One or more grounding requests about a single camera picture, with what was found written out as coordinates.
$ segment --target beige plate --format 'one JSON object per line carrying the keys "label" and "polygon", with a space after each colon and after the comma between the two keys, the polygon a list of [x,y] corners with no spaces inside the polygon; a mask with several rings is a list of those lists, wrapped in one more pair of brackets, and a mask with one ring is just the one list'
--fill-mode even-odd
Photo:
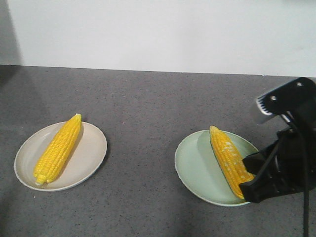
{"label": "beige plate", "polygon": [[61,175],[52,183],[43,186],[35,184],[34,166],[64,123],[43,128],[26,140],[19,149],[14,161],[14,171],[25,186],[39,191],[69,189],[89,178],[102,163],[107,151],[105,135],[96,126],[82,122],[77,143]]}

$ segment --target plate rim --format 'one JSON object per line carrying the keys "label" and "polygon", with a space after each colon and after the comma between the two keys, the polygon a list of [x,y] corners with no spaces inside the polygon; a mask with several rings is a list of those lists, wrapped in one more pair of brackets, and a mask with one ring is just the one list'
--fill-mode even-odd
{"label": "plate rim", "polygon": [[26,187],[30,188],[30,189],[33,189],[33,190],[37,190],[37,191],[43,191],[43,192],[56,192],[56,191],[63,191],[63,190],[66,190],[66,189],[70,189],[70,188],[73,188],[77,185],[79,185],[80,183],[84,182],[85,180],[87,180],[88,178],[90,178],[95,172],[96,170],[100,167],[100,165],[102,164],[104,158],[105,158],[105,155],[106,155],[106,152],[107,152],[107,149],[108,149],[108,142],[107,142],[107,139],[106,139],[106,136],[105,134],[101,131],[101,129],[99,129],[97,126],[93,125],[93,124],[90,124],[88,122],[84,122],[82,121],[83,124],[86,124],[87,126],[92,126],[94,128],[96,128],[103,136],[104,138],[104,142],[105,142],[105,150],[104,150],[104,155],[103,155],[103,158],[100,160],[100,162],[98,163],[98,165],[95,167],[94,170],[92,170],[87,176],[85,176],[84,178],[78,180],[77,182],[74,182],[73,184],[70,184],[70,185],[67,185],[67,186],[64,186],[64,187],[61,187],[61,188],[54,188],[54,189],[41,189],[41,188],[36,188],[36,187],[33,187],[31,185],[28,185],[27,183],[25,183],[19,176],[18,174],[18,171],[17,171],[17,168],[16,168],[16,161],[17,161],[17,158],[18,158],[18,155],[20,154],[21,150],[24,148],[24,146],[34,137],[36,136],[38,133],[42,132],[43,130],[47,130],[49,129],[50,127],[53,127],[53,126],[58,126],[59,124],[63,124],[63,123],[66,123],[67,121],[64,121],[64,122],[58,122],[58,123],[54,123],[54,124],[51,124],[49,126],[46,126],[40,130],[38,130],[37,132],[35,132],[33,135],[31,135],[27,140],[25,140],[25,142],[20,146],[18,152],[16,153],[15,155],[15,159],[14,159],[14,173],[15,173],[15,176],[18,178],[18,180],[23,184],[25,185]]}
{"label": "plate rim", "polygon": [[[242,140],[244,140],[245,142],[249,143],[251,146],[253,146],[256,150],[258,150],[251,142],[249,142],[248,140],[244,139],[243,137],[237,135],[237,134],[234,134],[232,132],[227,132],[227,131],[224,131],[222,130],[223,132],[225,132],[226,134],[231,134],[231,135],[234,135],[234,136],[237,136],[238,138],[241,138]],[[247,205],[247,204],[250,204],[249,201],[244,201],[244,202],[241,202],[241,203],[237,203],[237,204],[225,204],[225,203],[219,203],[219,202],[215,202],[215,201],[211,201],[211,200],[208,200],[204,197],[202,197],[201,195],[197,194],[192,188],[190,188],[186,182],[184,182],[184,180],[181,178],[181,175],[179,173],[179,170],[178,170],[178,167],[177,167],[177,162],[176,162],[176,159],[177,159],[177,153],[178,153],[178,150],[179,150],[179,147],[181,146],[181,144],[190,136],[193,136],[197,133],[204,133],[204,132],[209,132],[209,130],[205,129],[205,130],[200,130],[200,131],[197,131],[197,132],[194,132],[194,133],[191,133],[189,134],[188,136],[186,136],[184,139],[182,139],[182,141],[179,143],[177,149],[176,149],[176,152],[175,152],[175,156],[174,156],[174,164],[175,164],[175,169],[177,171],[177,174],[178,174],[178,177],[180,178],[182,184],[188,189],[190,190],[191,193],[193,193],[195,196],[197,196],[198,198],[202,199],[203,201],[205,202],[208,202],[210,204],[213,204],[213,205],[217,205],[217,206],[225,206],[225,207],[237,207],[237,206],[243,206],[243,205]]]}

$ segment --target plate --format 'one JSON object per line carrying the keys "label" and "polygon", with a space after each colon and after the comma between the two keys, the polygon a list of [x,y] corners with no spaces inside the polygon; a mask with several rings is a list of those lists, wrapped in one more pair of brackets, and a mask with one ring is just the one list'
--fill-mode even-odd
{"label": "plate", "polygon": [[99,128],[82,122],[75,148],[60,176],[49,184],[42,186],[35,184],[34,166],[65,123],[60,122],[41,129],[21,146],[15,157],[14,171],[22,184],[38,191],[60,191],[82,183],[98,169],[105,157],[107,140]]}
{"label": "plate", "polygon": [[[258,151],[242,137],[225,133],[242,157]],[[206,202],[219,206],[241,206],[249,203],[236,197],[229,187],[213,153],[209,130],[195,132],[179,144],[175,154],[175,167],[182,183]]]}

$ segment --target corn on the cob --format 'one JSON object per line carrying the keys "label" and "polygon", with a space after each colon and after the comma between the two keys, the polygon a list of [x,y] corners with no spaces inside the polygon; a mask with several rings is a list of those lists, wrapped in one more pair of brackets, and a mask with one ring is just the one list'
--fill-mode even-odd
{"label": "corn on the cob", "polygon": [[210,140],[229,186],[237,197],[243,199],[239,184],[252,180],[254,176],[247,172],[242,156],[226,133],[210,126]]}
{"label": "corn on the cob", "polygon": [[63,168],[81,129],[81,115],[68,120],[54,136],[34,167],[36,184],[53,182]]}

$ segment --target speckled gray surface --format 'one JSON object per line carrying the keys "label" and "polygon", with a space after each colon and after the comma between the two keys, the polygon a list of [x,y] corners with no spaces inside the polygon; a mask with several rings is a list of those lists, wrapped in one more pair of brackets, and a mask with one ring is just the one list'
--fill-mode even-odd
{"label": "speckled gray surface", "polygon": [[[250,102],[290,79],[0,66],[0,236],[301,236],[301,194],[219,207],[187,190],[174,167],[181,140],[211,124],[259,149],[273,142],[285,126],[256,125]],[[61,192],[23,186],[13,170],[19,147],[76,112],[108,139],[101,167]],[[311,201],[311,236],[315,209]]]}

